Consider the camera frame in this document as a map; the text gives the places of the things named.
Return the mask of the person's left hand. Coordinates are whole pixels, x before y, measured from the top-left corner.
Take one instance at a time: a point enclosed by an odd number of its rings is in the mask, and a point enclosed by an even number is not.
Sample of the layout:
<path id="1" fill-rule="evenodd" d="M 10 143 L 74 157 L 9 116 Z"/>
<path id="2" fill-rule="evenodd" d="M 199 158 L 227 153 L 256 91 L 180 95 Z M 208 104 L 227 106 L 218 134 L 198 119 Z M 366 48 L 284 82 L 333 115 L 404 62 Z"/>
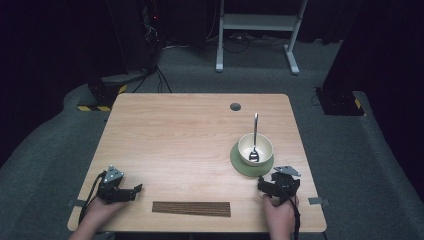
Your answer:
<path id="1" fill-rule="evenodd" d="M 95 197 L 88 205 L 80 226 L 98 230 L 127 205 L 127 202 L 107 204 L 102 199 Z"/>

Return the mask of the cream ceramic bowl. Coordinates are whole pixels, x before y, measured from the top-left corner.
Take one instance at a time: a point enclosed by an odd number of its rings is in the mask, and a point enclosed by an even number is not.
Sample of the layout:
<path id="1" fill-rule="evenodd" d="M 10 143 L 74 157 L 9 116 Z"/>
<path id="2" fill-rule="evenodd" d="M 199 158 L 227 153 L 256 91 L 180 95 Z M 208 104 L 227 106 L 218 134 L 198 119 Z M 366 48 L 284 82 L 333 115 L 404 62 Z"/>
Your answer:
<path id="1" fill-rule="evenodd" d="M 242 161 L 249 166 L 265 166 L 274 160 L 273 144 L 262 134 L 244 135 L 238 141 L 237 150 Z"/>

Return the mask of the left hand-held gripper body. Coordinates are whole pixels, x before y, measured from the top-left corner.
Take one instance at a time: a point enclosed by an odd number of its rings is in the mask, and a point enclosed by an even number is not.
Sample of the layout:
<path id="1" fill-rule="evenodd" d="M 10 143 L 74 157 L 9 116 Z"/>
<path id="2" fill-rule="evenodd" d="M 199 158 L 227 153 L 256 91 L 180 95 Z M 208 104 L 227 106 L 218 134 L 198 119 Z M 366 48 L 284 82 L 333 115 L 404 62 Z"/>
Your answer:
<path id="1" fill-rule="evenodd" d="M 135 195 L 133 189 L 121 189 L 124 173 L 110 165 L 99 183 L 96 195 L 107 204 L 125 201 L 127 196 Z"/>

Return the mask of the person's right hand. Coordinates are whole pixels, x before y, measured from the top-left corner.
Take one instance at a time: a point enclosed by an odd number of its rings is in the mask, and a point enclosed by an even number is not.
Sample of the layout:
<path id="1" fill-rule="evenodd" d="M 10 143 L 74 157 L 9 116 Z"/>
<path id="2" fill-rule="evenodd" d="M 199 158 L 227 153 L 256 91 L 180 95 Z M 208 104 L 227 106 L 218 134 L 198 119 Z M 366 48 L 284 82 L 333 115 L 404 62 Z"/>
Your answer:
<path id="1" fill-rule="evenodd" d="M 262 200 L 268 231 L 294 232 L 295 211 L 292 203 L 286 201 L 274 206 L 270 197 L 263 196 Z"/>

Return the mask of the black stand with striped base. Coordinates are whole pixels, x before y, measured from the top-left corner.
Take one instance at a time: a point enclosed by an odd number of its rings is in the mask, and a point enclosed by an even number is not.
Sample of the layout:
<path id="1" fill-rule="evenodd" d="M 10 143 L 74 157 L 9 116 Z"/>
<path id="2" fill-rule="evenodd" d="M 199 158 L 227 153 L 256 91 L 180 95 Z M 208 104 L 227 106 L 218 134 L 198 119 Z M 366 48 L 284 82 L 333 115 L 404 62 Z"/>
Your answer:
<path id="1" fill-rule="evenodd" d="M 352 17 L 348 32 L 320 88 L 315 89 L 325 115 L 363 116 L 365 114 L 353 91 L 360 84 L 357 71 L 363 57 L 361 15 L 364 0 L 348 0 Z"/>
<path id="2" fill-rule="evenodd" d="M 129 82 L 155 71 L 163 35 L 156 0 L 86 0 L 87 90 L 81 111 L 109 111 Z"/>

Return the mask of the green round plate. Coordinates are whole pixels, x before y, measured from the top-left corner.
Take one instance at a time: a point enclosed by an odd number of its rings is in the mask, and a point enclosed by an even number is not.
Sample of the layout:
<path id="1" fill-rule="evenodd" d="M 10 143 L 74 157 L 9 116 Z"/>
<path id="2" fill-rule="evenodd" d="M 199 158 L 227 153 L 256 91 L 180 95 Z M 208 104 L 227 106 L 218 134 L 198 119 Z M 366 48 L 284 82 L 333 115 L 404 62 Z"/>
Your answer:
<path id="1" fill-rule="evenodd" d="M 258 177 L 266 175 L 274 165 L 274 156 L 261 166 L 250 166 L 243 161 L 239 154 L 238 144 L 234 144 L 230 152 L 230 160 L 233 167 L 242 175 L 247 177 Z"/>

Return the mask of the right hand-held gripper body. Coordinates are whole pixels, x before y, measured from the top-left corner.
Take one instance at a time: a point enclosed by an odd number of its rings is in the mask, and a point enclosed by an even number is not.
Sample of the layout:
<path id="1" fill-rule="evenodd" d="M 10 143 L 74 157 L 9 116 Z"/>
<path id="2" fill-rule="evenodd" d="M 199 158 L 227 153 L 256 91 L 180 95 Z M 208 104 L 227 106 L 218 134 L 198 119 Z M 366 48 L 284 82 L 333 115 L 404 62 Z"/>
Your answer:
<path id="1" fill-rule="evenodd" d="M 283 204 L 296 195 L 301 174 L 291 166 L 274 167 L 274 170 L 264 192 L 270 197 L 277 197 L 279 203 Z"/>

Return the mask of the metal spoon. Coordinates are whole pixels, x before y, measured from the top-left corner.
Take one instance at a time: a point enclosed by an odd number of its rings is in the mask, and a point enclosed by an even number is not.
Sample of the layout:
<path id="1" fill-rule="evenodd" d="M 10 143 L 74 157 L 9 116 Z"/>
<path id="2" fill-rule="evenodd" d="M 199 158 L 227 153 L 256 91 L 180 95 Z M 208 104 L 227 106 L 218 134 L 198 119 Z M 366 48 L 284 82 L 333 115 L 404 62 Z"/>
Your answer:
<path id="1" fill-rule="evenodd" d="M 253 146 L 252 146 L 252 150 L 249 154 L 249 160 L 251 162 L 258 162 L 260 160 L 259 154 L 256 150 L 256 145 L 257 145 L 257 130 L 258 130 L 258 118 L 259 118 L 259 114 L 256 113 L 254 115 L 254 129 L 253 129 Z"/>

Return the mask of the row of brown chopsticks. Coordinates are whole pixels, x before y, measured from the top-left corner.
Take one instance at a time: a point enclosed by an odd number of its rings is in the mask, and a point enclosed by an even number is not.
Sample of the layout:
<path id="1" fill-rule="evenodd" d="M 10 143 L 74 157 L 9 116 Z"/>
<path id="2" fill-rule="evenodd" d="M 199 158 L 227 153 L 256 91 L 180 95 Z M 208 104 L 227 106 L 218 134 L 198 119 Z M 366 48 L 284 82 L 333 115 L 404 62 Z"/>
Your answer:
<path id="1" fill-rule="evenodd" d="M 185 214 L 199 216 L 230 217 L 229 202 L 165 202 L 155 201 L 152 211 L 157 213 Z"/>

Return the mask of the white metal stand frame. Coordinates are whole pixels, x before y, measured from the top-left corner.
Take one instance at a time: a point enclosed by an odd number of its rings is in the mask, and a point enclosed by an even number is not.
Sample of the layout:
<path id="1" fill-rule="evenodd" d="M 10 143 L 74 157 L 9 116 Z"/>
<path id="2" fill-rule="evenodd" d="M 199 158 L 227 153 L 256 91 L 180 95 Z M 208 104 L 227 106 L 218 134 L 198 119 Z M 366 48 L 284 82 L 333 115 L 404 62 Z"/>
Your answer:
<path id="1" fill-rule="evenodd" d="M 283 50 L 288 60 L 291 73 L 293 75 L 298 75 L 300 73 L 300 69 L 296 62 L 293 48 L 303 21 L 307 3 L 308 0 L 301 0 L 300 7 L 296 15 L 254 15 L 226 13 L 225 0 L 221 0 L 215 71 L 220 73 L 224 70 L 223 39 L 225 30 L 262 30 L 291 33 L 289 43 L 283 46 Z"/>

